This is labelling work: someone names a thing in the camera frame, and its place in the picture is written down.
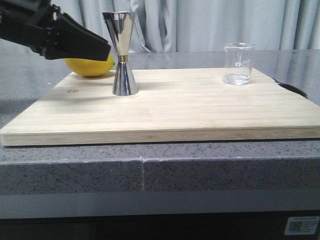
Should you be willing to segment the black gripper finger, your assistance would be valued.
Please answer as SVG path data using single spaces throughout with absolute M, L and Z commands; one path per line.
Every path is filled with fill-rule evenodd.
M 111 46 L 108 41 L 77 23 L 67 13 L 57 12 L 47 30 L 43 56 L 48 60 L 107 60 Z

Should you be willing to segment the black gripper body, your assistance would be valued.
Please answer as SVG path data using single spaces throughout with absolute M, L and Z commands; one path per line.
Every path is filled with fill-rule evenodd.
M 2 0 L 0 38 L 45 56 L 54 14 L 59 12 L 60 7 L 50 0 Z

